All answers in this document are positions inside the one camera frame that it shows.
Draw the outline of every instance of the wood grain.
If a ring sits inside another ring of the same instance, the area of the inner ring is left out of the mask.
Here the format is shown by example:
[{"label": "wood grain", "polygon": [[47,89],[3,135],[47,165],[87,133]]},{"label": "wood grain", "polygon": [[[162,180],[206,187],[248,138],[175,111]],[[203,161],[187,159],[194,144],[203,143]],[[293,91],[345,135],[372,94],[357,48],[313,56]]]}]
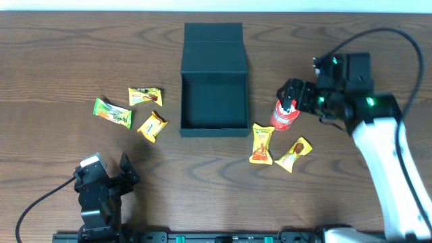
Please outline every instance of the wood grain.
[{"label": "wood grain", "polygon": [[[379,201],[351,138],[300,114],[275,132],[274,158],[304,136],[313,151],[294,172],[248,162],[248,138],[180,138],[180,64],[185,22],[243,22],[251,122],[268,124],[275,91],[290,77],[315,80],[311,59],[354,33],[388,26],[423,48],[426,73],[406,125],[412,156],[432,189],[432,22],[428,15],[352,13],[0,13],[0,242],[14,241],[22,211],[101,152],[109,173],[122,151],[142,176],[124,196],[124,222],[173,231],[277,231],[284,225],[349,223],[382,230]],[[417,63],[410,45],[374,34],[346,51],[370,51],[377,90],[406,102]],[[164,106],[128,106],[128,87],[163,88]],[[92,114],[97,97],[134,110],[131,130]],[[156,144],[136,129],[156,109],[169,121]],[[24,242],[50,242],[82,225],[72,186],[36,206],[22,224]]]}]

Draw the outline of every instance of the candy wrapper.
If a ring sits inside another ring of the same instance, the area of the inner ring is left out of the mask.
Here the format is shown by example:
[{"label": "candy wrapper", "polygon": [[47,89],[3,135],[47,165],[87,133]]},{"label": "candy wrapper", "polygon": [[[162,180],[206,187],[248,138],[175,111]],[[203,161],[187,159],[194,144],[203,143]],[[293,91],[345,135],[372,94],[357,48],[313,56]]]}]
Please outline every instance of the candy wrapper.
[{"label": "candy wrapper", "polygon": [[103,102],[100,98],[96,99],[93,114],[101,116],[117,124],[121,124],[130,129],[132,125],[132,111],[116,107]]},{"label": "candy wrapper", "polygon": [[252,149],[252,156],[249,162],[271,165],[273,160],[269,153],[269,143],[271,133],[275,130],[274,127],[263,128],[258,124],[254,124],[254,147]]},{"label": "candy wrapper", "polygon": [[150,118],[144,122],[144,124],[138,129],[138,132],[141,132],[144,137],[146,137],[150,142],[156,142],[156,135],[158,135],[162,128],[164,128],[168,124],[168,121],[157,116],[157,114],[153,111]]},{"label": "candy wrapper", "polygon": [[129,105],[154,101],[162,106],[162,94],[158,88],[129,88]]},{"label": "candy wrapper", "polygon": [[312,150],[312,146],[303,138],[300,137],[291,149],[275,162],[282,166],[288,172],[292,173],[292,166],[294,162],[302,155],[306,155]]}]

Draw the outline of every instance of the dark green box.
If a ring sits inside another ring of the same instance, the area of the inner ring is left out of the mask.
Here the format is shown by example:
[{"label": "dark green box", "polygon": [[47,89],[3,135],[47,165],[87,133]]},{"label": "dark green box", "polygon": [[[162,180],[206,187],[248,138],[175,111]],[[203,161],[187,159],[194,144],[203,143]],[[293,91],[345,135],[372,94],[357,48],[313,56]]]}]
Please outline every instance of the dark green box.
[{"label": "dark green box", "polygon": [[241,23],[185,24],[181,75],[182,137],[248,136]]}]

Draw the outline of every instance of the green led light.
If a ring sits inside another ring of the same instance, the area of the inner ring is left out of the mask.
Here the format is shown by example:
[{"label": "green led light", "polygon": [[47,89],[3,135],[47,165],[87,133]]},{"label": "green led light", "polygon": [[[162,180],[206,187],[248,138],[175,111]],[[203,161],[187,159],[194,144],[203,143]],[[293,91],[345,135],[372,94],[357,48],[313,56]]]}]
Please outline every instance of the green led light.
[{"label": "green led light", "polygon": [[375,105],[375,100],[372,99],[371,97],[367,97],[366,98],[366,102],[368,103],[369,106],[374,106]]}]

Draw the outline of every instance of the black cable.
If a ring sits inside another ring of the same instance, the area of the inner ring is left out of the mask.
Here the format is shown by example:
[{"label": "black cable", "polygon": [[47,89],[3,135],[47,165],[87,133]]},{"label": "black cable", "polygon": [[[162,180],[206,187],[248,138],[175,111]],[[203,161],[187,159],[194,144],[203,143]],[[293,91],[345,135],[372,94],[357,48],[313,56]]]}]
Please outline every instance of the black cable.
[{"label": "black cable", "polygon": [[49,197],[50,195],[56,193],[58,190],[62,189],[63,187],[67,186],[69,183],[73,182],[75,180],[75,178],[70,178],[67,182],[63,183],[62,185],[60,185],[58,188],[46,193],[45,195],[41,196],[38,200],[34,201],[30,206],[27,207],[26,210],[24,210],[24,212],[21,214],[20,219],[18,220],[18,222],[16,223],[16,228],[15,228],[15,237],[16,237],[16,241],[18,243],[22,243],[21,241],[21,237],[20,237],[20,227],[21,227],[21,223],[22,220],[24,219],[24,217],[27,215],[27,213],[34,207],[36,206],[36,204],[38,204],[40,201],[46,199],[47,197]]},{"label": "black cable", "polygon": [[402,149],[400,146],[400,139],[399,139],[399,133],[400,133],[400,128],[401,128],[401,124],[402,122],[405,120],[406,115],[408,115],[408,112],[410,111],[410,108],[412,107],[412,104],[414,102],[415,96],[417,95],[417,93],[419,92],[419,88],[421,85],[421,81],[423,78],[423,72],[424,72],[424,61],[423,61],[423,54],[420,50],[419,44],[417,44],[417,42],[408,34],[406,34],[405,32],[401,31],[401,30],[397,30],[397,29],[393,29],[393,28],[376,28],[376,29],[372,29],[372,30],[366,30],[364,32],[355,34],[353,37],[349,38],[348,40],[345,40],[344,42],[342,42],[341,44],[339,44],[335,49],[333,49],[332,51],[330,51],[329,53],[325,54],[324,56],[318,58],[317,60],[315,60],[315,65],[317,67],[320,66],[320,64],[322,64],[324,61],[326,61],[328,58],[332,57],[336,51],[338,51],[339,49],[341,49],[344,45],[350,43],[351,41],[353,41],[354,39],[367,35],[367,34],[371,34],[371,33],[375,33],[375,32],[393,32],[396,34],[399,34],[401,36],[403,36],[407,41],[409,41],[412,45],[412,47],[414,47],[414,50],[416,51],[417,54],[417,59],[418,59],[418,72],[417,72],[417,77],[416,77],[416,82],[414,85],[414,88],[412,89],[410,98],[404,108],[404,110],[402,111],[402,115],[400,117],[400,119],[396,120],[397,126],[396,126],[396,131],[395,131],[395,144],[396,144],[396,154],[398,155],[398,160],[399,160],[399,164],[400,164],[400,168],[402,169],[402,173],[404,174],[406,183],[408,184],[408,187],[410,188],[412,197],[414,198],[414,201],[417,205],[418,211],[420,212],[422,218],[425,220],[426,226],[429,230],[429,233],[432,234],[432,225],[431,225],[431,221],[429,219],[429,217],[426,214],[426,210],[423,208],[421,202],[420,202],[420,198],[416,193],[416,190],[414,188],[414,185],[412,185],[410,176],[408,174],[408,170],[406,169],[405,166],[405,162],[404,162],[404,158],[402,156]]},{"label": "black cable", "polygon": [[276,240],[279,240],[279,239],[280,239],[279,235],[281,235],[281,232],[283,233],[283,231],[286,230],[287,228],[295,229],[295,230],[297,231],[297,233],[300,235],[300,237],[301,237],[305,242],[308,242],[308,240],[306,239],[306,237],[303,236],[302,232],[300,232],[300,230],[298,230],[297,227],[294,227],[294,226],[292,226],[292,225],[283,226],[283,227],[279,230],[279,232],[277,233]]}]

